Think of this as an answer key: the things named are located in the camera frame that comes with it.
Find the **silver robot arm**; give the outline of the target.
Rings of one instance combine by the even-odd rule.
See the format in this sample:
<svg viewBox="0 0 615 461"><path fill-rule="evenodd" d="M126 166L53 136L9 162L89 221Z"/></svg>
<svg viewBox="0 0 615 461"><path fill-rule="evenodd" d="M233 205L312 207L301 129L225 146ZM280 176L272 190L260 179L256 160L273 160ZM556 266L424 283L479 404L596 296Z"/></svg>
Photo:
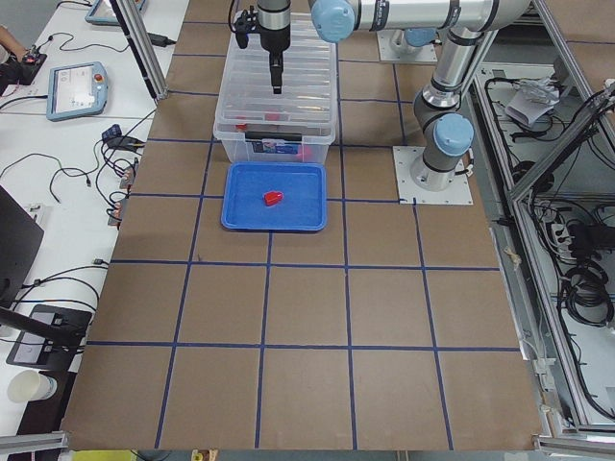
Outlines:
<svg viewBox="0 0 615 461"><path fill-rule="evenodd" d="M413 181L429 191L446 189L460 158L470 149L474 128L458 113L461 88L479 59L487 32L514 22L527 1L311 1L318 35L338 43L357 30L446 30L441 56L430 81L414 100L414 115L427 141L410 167Z"/></svg>
<svg viewBox="0 0 615 461"><path fill-rule="evenodd" d="M261 47L269 54L271 86L274 94L283 87L283 52L290 46L290 0L258 0Z"/></svg>

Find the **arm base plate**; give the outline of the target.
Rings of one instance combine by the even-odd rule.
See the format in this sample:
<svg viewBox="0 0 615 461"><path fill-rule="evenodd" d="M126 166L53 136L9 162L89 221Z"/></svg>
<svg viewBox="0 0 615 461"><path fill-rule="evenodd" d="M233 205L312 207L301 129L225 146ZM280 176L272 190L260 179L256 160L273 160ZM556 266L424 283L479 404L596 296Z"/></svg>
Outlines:
<svg viewBox="0 0 615 461"><path fill-rule="evenodd" d="M471 206L469 177L461 158L455 170L435 172L423 159L422 146L392 148L399 202L406 205Z"/></svg>

